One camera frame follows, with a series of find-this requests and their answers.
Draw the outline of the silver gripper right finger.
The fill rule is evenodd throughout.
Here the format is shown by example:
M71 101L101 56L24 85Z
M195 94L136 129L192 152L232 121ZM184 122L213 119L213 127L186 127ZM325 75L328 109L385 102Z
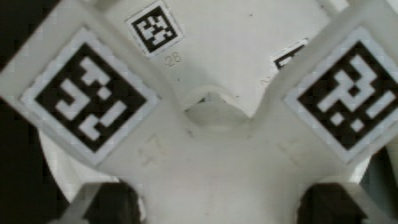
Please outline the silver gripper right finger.
M316 183L305 190L296 224L391 224L391 217L353 183Z

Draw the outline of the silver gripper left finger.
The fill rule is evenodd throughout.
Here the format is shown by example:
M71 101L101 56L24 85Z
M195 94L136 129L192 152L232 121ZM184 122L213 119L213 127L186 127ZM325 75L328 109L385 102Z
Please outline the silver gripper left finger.
M142 224L138 195L124 182L87 183L49 224Z

